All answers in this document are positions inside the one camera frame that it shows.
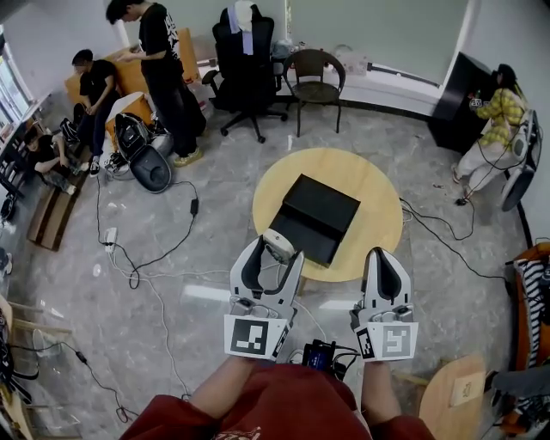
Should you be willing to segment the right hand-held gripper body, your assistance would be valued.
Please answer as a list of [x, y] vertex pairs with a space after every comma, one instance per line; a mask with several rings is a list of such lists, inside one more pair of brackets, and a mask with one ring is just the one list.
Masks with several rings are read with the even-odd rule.
[[419, 324], [413, 319], [411, 306], [400, 306], [372, 316], [367, 316], [367, 309], [355, 307], [350, 315], [358, 351], [365, 362], [413, 358]]

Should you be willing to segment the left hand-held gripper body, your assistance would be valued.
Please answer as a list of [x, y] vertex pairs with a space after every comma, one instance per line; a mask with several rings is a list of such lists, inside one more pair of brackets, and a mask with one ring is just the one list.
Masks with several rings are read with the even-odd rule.
[[273, 302], [232, 295], [224, 316], [224, 352], [231, 356], [276, 360], [293, 327], [295, 295]]

